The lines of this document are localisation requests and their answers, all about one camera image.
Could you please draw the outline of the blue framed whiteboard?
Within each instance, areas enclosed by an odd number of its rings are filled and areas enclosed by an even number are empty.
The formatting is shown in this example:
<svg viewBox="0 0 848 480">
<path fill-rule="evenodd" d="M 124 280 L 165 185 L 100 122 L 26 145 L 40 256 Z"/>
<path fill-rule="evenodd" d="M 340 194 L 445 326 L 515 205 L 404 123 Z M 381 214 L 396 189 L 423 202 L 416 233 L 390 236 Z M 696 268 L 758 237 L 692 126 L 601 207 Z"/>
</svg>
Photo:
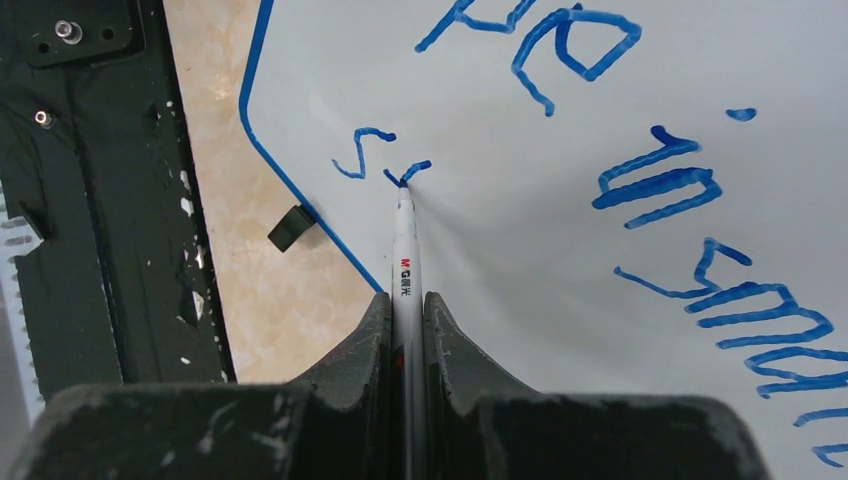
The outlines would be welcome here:
<svg viewBox="0 0 848 480">
<path fill-rule="evenodd" d="M 548 392 L 696 394 L 847 475 L 843 1 L 264 1 L 240 110 L 367 281 Z"/>
</svg>

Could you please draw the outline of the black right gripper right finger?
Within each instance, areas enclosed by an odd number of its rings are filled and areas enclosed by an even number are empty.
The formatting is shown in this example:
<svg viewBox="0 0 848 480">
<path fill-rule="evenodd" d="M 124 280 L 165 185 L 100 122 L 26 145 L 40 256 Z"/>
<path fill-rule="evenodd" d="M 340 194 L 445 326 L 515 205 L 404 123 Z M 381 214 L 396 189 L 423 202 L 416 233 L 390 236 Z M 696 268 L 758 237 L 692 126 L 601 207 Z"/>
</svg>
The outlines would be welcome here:
<svg viewBox="0 0 848 480">
<path fill-rule="evenodd" d="M 702 396 L 551 394 L 424 300 L 431 479 L 766 479 L 743 420 Z"/>
</svg>

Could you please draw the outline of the blue white marker pen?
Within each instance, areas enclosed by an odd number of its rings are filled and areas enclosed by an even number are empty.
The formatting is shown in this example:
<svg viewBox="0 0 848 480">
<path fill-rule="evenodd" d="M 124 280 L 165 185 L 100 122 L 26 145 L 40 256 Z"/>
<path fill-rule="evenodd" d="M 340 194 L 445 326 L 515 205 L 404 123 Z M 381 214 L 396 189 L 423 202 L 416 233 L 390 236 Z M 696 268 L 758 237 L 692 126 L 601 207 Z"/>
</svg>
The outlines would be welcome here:
<svg viewBox="0 0 848 480">
<path fill-rule="evenodd" d="M 415 205 L 406 180 L 399 182 L 393 239 L 393 372 L 400 399 L 401 471 L 404 479 L 426 476 L 426 382 L 423 361 L 421 260 Z"/>
</svg>

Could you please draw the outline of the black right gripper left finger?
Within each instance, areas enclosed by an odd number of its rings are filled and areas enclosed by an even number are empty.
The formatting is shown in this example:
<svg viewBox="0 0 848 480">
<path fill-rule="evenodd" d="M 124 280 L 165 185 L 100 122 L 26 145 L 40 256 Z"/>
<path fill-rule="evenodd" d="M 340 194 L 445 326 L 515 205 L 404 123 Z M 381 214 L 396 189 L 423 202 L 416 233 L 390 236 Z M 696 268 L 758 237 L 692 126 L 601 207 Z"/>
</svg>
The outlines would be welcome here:
<svg viewBox="0 0 848 480">
<path fill-rule="evenodd" d="M 55 396 L 12 479 L 385 479 L 391 470 L 386 294 L 282 384 L 79 385 Z"/>
</svg>

